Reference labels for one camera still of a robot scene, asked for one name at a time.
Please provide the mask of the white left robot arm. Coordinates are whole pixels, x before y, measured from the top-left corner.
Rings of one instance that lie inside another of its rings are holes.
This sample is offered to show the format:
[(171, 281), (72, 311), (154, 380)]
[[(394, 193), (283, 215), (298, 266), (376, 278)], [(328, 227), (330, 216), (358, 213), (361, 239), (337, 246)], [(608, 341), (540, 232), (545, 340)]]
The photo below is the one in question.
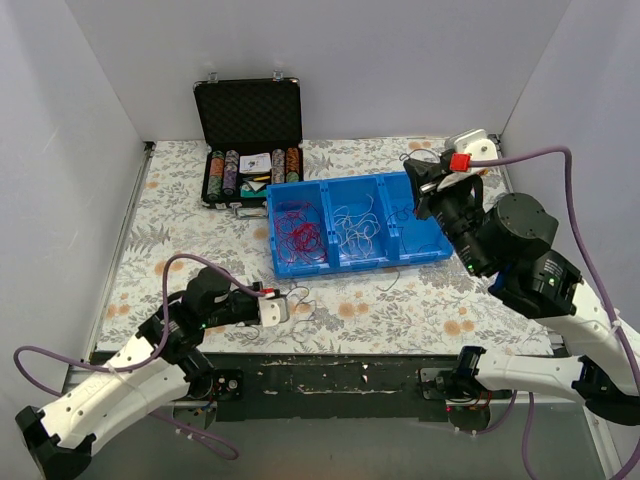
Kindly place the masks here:
[(243, 285), (205, 267), (88, 378), (53, 402), (15, 417), (24, 444), (46, 479), (75, 479), (113, 437), (165, 403), (206, 399), (214, 367), (200, 351), (206, 329), (256, 320), (262, 285)]

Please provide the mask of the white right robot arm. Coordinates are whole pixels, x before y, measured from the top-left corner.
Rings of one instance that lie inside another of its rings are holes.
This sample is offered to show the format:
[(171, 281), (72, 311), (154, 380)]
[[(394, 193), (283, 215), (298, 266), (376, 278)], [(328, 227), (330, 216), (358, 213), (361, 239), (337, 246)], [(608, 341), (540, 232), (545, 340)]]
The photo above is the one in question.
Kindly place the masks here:
[(619, 342), (622, 321), (609, 320), (580, 270), (552, 243), (558, 228), (539, 201), (507, 193), (484, 209), (477, 174), (446, 184), (446, 153), (437, 163), (408, 158), (417, 219), (434, 219), (472, 276), (493, 279), (488, 292), (511, 311), (559, 334), (565, 358), (509, 356), (465, 346), (456, 365), (429, 378), (427, 392), (447, 400), (500, 390), (574, 401), (613, 423), (639, 423), (639, 392)]

